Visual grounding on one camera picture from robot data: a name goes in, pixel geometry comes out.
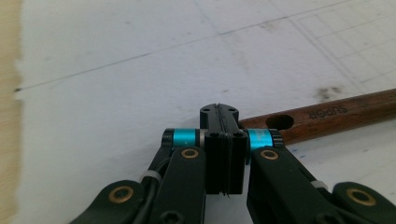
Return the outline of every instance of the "black mechanical arm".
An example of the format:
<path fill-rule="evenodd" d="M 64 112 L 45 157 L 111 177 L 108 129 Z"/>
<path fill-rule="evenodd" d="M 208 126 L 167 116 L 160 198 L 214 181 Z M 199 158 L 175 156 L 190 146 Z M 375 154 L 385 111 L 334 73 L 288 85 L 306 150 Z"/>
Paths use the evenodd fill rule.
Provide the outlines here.
<path fill-rule="evenodd" d="M 200 129 L 166 129 L 140 183 L 105 187 L 71 223 L 200 224 L 206 194 L 241 194 L 255 224 L 396 223 L 396 207 L 363 185 L 317 181 L 285 148 L 277 130 L 241 130 L 228 105 L 200 111 Z"/>

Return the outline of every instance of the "white surface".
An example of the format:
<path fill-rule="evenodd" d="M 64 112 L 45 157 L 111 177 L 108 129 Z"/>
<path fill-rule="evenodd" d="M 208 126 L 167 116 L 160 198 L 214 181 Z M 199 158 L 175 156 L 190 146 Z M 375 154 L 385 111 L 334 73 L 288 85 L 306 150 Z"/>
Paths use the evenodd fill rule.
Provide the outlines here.
<path fill-rule="evenodd" d="M 198 128 L 202 106 L 243 119 L 395 88 L 391 1 L 293 2 L 26 1 L 13 223 L 67 223 L 107 184 L 138 180 L 163 130 Z M 389 121 L 290 149 L 328 186 L 396 203 L 395 134 Z M 251 223 L 246 193 L 206 201 L 205 223 Z"/>

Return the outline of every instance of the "wooden tool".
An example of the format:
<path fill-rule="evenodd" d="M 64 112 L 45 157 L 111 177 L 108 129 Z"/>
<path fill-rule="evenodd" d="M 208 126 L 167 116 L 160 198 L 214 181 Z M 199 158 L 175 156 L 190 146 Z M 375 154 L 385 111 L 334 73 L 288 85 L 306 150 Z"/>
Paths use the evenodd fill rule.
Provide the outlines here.
<path fill-rule="evenodd" d="M 285 144 L 396 118 L 396 89 L 239 121 L 241 128 L 278 129 Z"/>

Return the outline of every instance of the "brass screw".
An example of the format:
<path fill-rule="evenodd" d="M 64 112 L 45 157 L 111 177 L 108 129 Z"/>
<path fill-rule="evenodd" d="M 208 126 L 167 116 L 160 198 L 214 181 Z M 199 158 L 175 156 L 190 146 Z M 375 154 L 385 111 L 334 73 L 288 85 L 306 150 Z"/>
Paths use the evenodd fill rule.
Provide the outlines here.
<path fill-rule="evenodd" d="M 120 186 L 111 190 L 108 199 L 113 203 L 125 203 L 134 195 L 134 190 L 129 186 Z"/>
<path fill-rule="evenodd" d="M 181 156 L 186 158 L 186 159 L 194 159 L 198 156 L 198 151 L 195 149 L 184 149 L 181 151 Z"/>
<path fill-rule="evenodd" d="M 270 160 L 270 161 L 274 161 L 274 160 L 277 160 L 277 158 L 279 158 L 279 155 L 277 155 L 276 152 L 274 152 L 273 150 L 268 150 L 268 149 L 263 150 L 260 153 L 260 155 L 262 155 L 262 157 L 264 157 L 265 159 Z"/>
<path fill-rule="evenodd" d="M 346 195 L 352 199 L 353 202 L 363 204 L 366 206 L 376 205 L 376 200 L 373 195 L 361 189 L 347 189 Z"/>

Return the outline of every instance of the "brown wooden stick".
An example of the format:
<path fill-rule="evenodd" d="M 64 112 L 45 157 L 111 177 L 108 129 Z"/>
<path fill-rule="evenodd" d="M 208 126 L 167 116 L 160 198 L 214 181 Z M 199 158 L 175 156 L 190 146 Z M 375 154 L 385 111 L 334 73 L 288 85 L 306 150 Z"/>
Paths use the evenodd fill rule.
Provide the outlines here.
<path fill-rule="evenodd" d="M 396 118 L 396 89 L 239 121 L 241 128 L 270 128 L 282 133 L 285 144 Z"/>

